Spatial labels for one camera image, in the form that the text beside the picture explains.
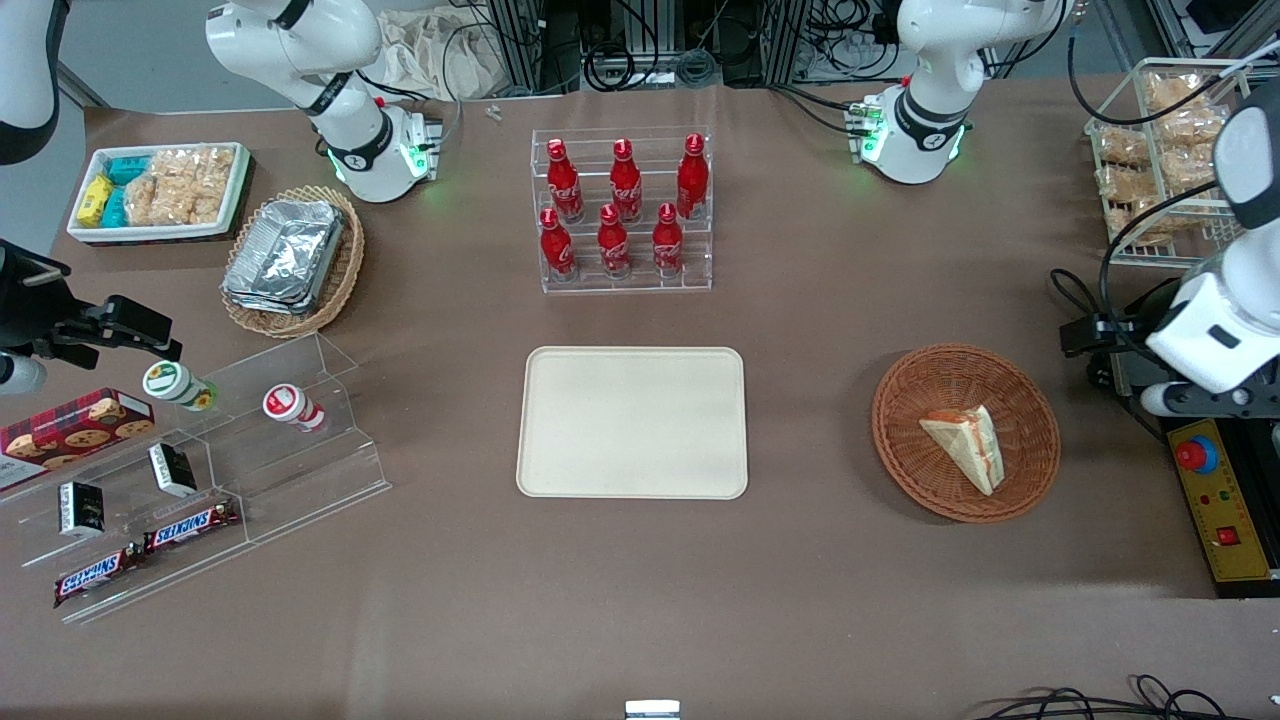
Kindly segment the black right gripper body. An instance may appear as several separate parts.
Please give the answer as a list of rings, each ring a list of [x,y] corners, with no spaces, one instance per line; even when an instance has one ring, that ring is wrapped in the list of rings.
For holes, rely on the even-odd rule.
[[[65,282],[67,269],[3,241],[1,346],[9,354],[60,361],[95,361],[81,340],[59,342],[59,328],[90,307]]]

